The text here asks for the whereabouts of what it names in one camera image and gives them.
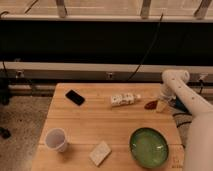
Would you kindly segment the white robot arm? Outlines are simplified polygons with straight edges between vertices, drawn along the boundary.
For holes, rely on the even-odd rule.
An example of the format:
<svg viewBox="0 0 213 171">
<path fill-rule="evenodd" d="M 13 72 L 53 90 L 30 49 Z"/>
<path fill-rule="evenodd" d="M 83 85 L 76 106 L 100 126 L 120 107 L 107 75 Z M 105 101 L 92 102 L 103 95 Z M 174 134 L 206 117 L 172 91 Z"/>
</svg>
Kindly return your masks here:
<svg viewBox="0 0 213 171">
<path fill-rule="evenodd" d="M 177 96 L 193 120 L 189 126 L 183 171 L 213 171 L 213 105 L 191 89 L 187 70 L 162 72 L 159 97 L 170 100 Z"/>
</svg>

